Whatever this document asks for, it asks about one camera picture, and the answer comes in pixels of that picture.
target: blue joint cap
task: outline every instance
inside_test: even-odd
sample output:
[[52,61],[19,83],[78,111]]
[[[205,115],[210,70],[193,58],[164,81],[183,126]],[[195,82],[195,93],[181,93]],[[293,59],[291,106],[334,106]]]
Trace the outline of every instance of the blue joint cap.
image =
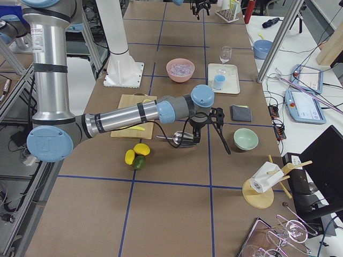
[[59,0],[21,0],[24,4],[35,8],[47,8],[59,2]]
[[0,19],[2,19],[4,21],[20,21],[18,16],[14,15],[14,14],[4,15],[4,16],[0,17]]
[[191,98],[196,105],[209,108],[214,103],[214,92],[208,85],[198,85],[193,88]]
[[58,162],[73,151],[71,137],[54,126],[39,126],[31,130],[26,140],[30,153],[45,162]]
[[7,36],[6,34],[3,34],[1,32],[0,32],[0,39],[2,39],[5,44],[9,44],[12,42],[12,39],[9,36]]
[[173,106],[168,101],[162,101],[156,105],[159,113],[160,121],[163,124],[172,123],[175,121],[175,111]]
[[173,3],[176,4],[177,6],[180,6],[183,4],[183,0],[173,0]]
[[69,26],[69,28],[66,29],[67,32],[81,32],[84,29],[84,24],[72,24]]

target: blue and white device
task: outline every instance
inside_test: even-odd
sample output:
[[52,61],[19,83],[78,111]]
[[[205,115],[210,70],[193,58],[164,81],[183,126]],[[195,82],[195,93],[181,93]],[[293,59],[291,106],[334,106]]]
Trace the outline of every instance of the blue and white device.
[[289,89],[285,93],[285,102],[289,114],[294,121],[310,124],[326,123],[319,102],[306,93],[296,89]]
[[294,66],[291,82],[307,91],[321,94],[323,91],[323,71],[297,64]]

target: cutting board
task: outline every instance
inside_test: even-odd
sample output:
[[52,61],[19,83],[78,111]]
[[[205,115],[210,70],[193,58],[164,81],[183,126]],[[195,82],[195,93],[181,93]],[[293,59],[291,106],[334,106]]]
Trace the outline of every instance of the cutting board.
[[[147,95],[122,95],[120,98],[118,108],[125,108],[136,105],[137,103],[143,103],[144,100],[151,100],[154,101],[157,99],[157,96],[147,96]],[[154,128],[154,124],[151,122],[140,124],[140,127],[143,127],[145,130],[133,130],[133,129],[125,129],[125,130],[118,130],[112,131],[111,137],[113,138],[142,138],[142,139],[151,139],[152,138],[152,130]]]

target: blue cable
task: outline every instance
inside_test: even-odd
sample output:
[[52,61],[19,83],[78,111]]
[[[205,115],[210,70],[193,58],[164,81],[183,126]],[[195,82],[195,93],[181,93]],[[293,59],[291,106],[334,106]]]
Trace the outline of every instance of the blue cable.
[[322,241],[320,241],[320,246],[319,246],[319,249],[318,249],[317,257],[319,257],[319,255],[320,255],[320,250],[322,249],[323,242],[324,242],[324,238],[325,238],[325,235],[326,235],[326,233],[327,233],[327,231],[328,231],[328,229],[329,229],[329,226],[331,225],[331,223],[332,223],[332,222],[335,220],[335,218],[337,218],[337,217],[338,217],[338,216],[332,218],[332,219],[330,220],[330,222],[328,223],[328,225],[326,226],[325,231],[324,231],[324,234],[323,234]]

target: metal ladle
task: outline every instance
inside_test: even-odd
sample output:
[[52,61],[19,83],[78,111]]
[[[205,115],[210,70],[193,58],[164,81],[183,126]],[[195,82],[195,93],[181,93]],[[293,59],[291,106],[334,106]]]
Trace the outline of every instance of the metal ladle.
[[[166,139],[164,135],[156,135],[156,137]],[[172,137],[167,136],[167,139],[172,140],[177,145],[180,144],[181,138],[182,138],[182,131],[176,131]],[[181,146],[196,146],[196,143],[193,143],[193,134],[184,132]]]

